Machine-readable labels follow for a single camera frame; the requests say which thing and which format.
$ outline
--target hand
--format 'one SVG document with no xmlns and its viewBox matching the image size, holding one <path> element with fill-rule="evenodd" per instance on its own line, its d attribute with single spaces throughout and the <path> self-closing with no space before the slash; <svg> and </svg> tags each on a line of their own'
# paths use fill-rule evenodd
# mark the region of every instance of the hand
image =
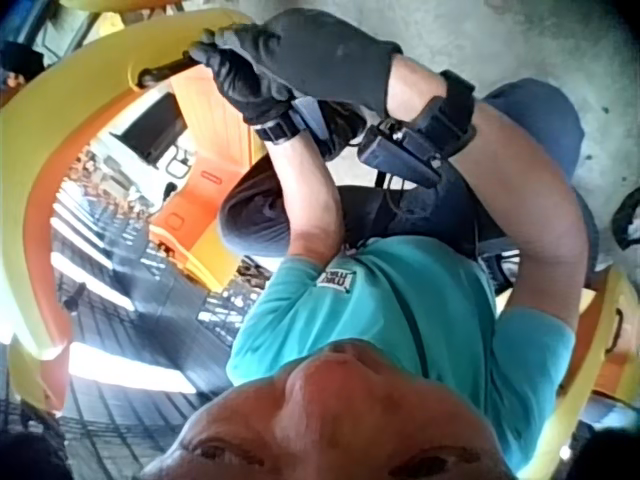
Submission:
<svg viewBox="0 0 640 480">
<path fill-rule="evenodd" d="M 213 72 L 218 91 L 248 125 L 262 125 L 291 108 L 293 93 L 282 83 L 256 73 L 249 61 L 232 50 L 218 48 L 215 34 L 205 31 L 189 54 Z"/>
<path fill-rule="evenodd" d="M 216 43 L 303 95 L 364 105 L 381 116 L 386 116 L 391 60 L 402 53 L 394 42 L 304 8 L 286 10 L 263 25 L 219 30 Z"/>
</svg>

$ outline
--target yellow frame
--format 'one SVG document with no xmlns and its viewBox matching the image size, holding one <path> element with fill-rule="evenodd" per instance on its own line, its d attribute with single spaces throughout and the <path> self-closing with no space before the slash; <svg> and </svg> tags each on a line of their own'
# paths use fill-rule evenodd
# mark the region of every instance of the yellow frame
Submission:
<svg viewBox="0 0 640 480">
<path fill-rule="evenodd" d="M 55 358 L 71 341 L 50 263 L 55 194 L 83 146 L 142 95 L 146 67 L 179 58 L 203 28 L 250 19 L 212 9 L 154 18 L 99 39 L 27 85 L 0 112 L 0 299 L 22 345 Z"/>
</svg>

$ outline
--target orange plastic panel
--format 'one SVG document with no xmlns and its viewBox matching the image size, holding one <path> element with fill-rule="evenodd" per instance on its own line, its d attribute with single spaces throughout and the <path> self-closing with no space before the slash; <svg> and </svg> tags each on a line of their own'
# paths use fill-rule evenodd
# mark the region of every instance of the orange plastic panel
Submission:
<svg viewBox="0 0 640 480">
<path fill-rule="evenodd" d="M 224 286 L 235 270 L 228 264 L 237 263 L 237 258 L 219 241 L 209 245 L 211 233 L 215 233 L 214 223 L 225 197 L 262 156 L 264 147 L 218 93 L 207 68 L 187 70 L 173 77 L 171 85 L 197 155 L 185 186 L 153 217 L 151 239 L 171 247 L 179 264 L 188 268 L 195 262 L 205 268 L 209 281 L 198 275 L 204 284 L 211 285 L 210 279 L 215 278 L 214 283 Z M 210 261 L 214 250 L 219 252 L 218 262 Z"/>
</svg>

